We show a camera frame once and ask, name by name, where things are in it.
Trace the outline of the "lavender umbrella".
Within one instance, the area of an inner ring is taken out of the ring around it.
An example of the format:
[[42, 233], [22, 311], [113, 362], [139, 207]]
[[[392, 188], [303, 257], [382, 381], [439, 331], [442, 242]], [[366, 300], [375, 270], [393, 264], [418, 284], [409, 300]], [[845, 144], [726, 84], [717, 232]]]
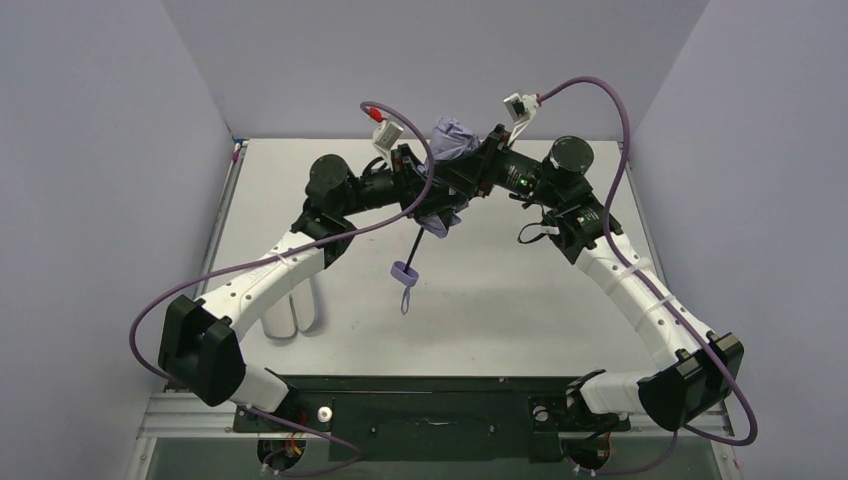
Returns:
[[[431, 132], [430, 149], [436, 163], [459, 158], [476, 150], [481, 144], [471, 129], [452, 117], [440, 117]], [[404, 286], [400, 301], [400, 312], [406, 315], [410, 307], [411, 290], [417, 284], [420, 275], [411, 266], [425, 232], [438, 239], [448, 236], [451, 227], [461, 223], [459, 213], [469, 206], [469, 201], [449, 206], [445, 213], [438, 213], [417, 219], [419, 231], [405, 261], [395, 261], [390, 275]]]

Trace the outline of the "lavender umbrella case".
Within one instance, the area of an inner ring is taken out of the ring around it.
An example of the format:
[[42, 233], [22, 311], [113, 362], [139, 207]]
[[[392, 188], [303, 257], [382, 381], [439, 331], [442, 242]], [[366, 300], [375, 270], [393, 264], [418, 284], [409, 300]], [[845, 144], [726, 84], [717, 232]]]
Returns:
[[298, 284], [272, 305], [260, 322], [264, 335], [272, 340], [287, 340], [313, 330], [319, 323], [319, 302], [314, 280]]

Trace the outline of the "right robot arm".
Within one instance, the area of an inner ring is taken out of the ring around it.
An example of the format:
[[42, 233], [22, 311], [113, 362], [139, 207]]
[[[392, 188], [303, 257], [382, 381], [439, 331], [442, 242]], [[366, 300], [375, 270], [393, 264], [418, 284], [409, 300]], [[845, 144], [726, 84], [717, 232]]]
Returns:
[[589, 143], [560, 137], [535, 160], [508, 146], [497, 127], [464, 158], [475, 195], [501, 187], [515, 200], [546, 208], [542, 223], [554, 228], [552, 243], [611, 299], [646, 345], [654, 372], [593, 374], [578, 385], [579, 405], [594, 414], [645, 414], [677, 431], [732, 393], [742, 342], [688, 312], [617, 220], [604, 213], [586, 178], [594, 161]]

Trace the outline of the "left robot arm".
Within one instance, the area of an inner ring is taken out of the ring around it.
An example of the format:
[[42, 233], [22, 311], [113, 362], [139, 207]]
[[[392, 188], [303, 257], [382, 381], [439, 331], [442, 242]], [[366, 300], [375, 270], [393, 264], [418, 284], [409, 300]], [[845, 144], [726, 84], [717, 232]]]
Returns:
[[240, 343], [280, 300], [345, 253], [364, 234], [349, 216], [391, 205], [397, 219], [415, 214], [435, 187], [436, 163], [390, 153], [387, 169], [355, 175], [335, 154], [309, 170], [302, 213], [258, 260], [228, 268], [225, 285], [191, 299], [170, 294], [157, 364], [209, 406], [230, 401], [276, 410], [288, 385], [269, 370], [245, 361]]

